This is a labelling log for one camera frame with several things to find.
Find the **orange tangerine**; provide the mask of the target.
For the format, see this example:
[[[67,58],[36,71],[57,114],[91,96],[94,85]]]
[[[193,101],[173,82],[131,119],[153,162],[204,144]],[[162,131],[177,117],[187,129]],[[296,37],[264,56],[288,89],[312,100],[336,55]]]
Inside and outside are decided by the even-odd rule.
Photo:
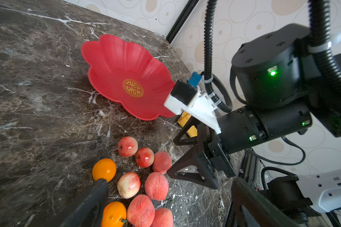
[[[92,177],[95,181],[105,179],[108,183],[114,178],[117,171],[116,164],[111,159],[101,159],[92,169]]]
[[[123,203],[115,201],[105,207],[101,227],[127,227],[127,210]]]

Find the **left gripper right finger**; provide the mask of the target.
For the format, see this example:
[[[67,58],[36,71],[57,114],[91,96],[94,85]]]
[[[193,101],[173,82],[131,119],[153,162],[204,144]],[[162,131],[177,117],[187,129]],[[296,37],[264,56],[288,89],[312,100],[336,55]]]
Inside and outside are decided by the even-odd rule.
[[[297,227],[294,221],[278,210],[243,179],[232,184],[231,227]]]

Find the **pink peach centre small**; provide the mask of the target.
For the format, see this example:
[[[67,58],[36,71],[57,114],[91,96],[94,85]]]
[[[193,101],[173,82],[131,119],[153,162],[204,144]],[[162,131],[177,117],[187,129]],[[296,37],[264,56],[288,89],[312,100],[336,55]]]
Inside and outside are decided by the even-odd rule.
[[[135,172],[125,173],[118,181],[117,190],[124,199],[135,196],[141,187],[140,177]]]

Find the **orange tangerine top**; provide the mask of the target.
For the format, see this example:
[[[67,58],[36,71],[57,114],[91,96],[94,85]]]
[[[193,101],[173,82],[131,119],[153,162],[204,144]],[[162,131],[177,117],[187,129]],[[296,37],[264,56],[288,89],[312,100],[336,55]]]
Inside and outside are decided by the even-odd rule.
[[[114,178],[117,171],[116,164],[111,159],[101,159],[92,169],[92,177],[95,181],[105,179],[108,183]]]

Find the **pink peach top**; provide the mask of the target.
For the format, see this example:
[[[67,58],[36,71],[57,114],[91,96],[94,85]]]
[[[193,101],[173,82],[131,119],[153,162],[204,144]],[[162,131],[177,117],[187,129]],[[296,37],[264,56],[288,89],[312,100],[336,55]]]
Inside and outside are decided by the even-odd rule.
[[[131,157],[138,151],[138,142],[133,137],[124,137],[119,141],[117,151],[122,157]]]

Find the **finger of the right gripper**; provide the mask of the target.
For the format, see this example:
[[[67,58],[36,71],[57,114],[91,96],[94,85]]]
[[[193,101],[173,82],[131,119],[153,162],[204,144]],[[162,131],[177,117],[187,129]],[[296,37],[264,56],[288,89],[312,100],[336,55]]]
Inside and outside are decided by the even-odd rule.
[[[197,136],[190,137],[190,138],[184,138],[184,136],[187,134],[187,131],[192,126],[197,126],[199,124],[199,120],[194,118],[193,116],[190,117],[190,119],[185,123],[184,127],[181,129],[181,131],[175,136],[173,139],[173,143],[177,146],[186,146],[186,145],[197,145]]]
[[[189,181],[210,189],[219,189],[216,169],[207,158],[203,145],[195,145],[167,171],[172,179]]]

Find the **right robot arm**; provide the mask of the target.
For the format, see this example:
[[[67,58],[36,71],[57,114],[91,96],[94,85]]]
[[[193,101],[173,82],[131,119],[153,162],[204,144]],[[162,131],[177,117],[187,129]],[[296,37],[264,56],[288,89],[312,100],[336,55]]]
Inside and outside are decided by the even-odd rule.
[[[305,134],[316,117],[341,137],[341,54],[333,55],[330,2],[309,1],[310,26],[288,24],[244,43],[232,59],[230,86],[240,83],[243,107],[232,110],[223,84],[212,73],[212,42],[216,1],[206,6],[204,71],[179,80],[164,106],[174,114],[187,112],[188,122],[174,138],[190,150],[168,170],[172,179],[218,189],[217,172],[233,178],[227,227],[297,227],[309,217],[341,209],[341,169],[317,175],[282,174],[262,190],[236,175],[230,155],[291,133]]]

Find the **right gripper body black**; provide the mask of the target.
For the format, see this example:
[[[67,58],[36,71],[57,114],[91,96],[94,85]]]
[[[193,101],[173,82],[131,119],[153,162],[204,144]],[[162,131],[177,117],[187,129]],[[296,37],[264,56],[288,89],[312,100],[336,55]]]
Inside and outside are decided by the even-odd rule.
[[[221,133],[198,123],[198,179],[217,179],[216,172],[236,176],[230,155],[272,139],[267,116],[269,113],[244,106],[217,119]]]

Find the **red flower-shaped fruit bowl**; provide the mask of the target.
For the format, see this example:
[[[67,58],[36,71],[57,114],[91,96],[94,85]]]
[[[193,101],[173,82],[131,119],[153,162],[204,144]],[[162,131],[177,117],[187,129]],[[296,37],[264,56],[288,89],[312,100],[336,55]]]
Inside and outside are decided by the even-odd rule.
[[[142,46],[102,35],[98,41],[85,42],[81,54],[90,65],[91,85],[105,98],[140,120],[175,116],[164,106],[175,85],[171,74]]]

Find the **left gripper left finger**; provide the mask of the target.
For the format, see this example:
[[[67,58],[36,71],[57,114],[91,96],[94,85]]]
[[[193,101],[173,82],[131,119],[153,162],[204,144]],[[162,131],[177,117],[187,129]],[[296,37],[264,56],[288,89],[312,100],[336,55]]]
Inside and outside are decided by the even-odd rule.
[[[105,179],[97,180],[61,212],[59,226],[101,226],[108,195],[108,182]]]

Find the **orange tangerine middle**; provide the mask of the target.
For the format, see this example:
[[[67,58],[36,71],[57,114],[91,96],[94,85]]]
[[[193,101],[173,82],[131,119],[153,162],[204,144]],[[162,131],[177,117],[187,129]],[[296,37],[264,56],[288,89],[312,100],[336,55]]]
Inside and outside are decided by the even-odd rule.
[[[123,203],[115,201],[105,207],[101,227],[127,227],[127,210]]]

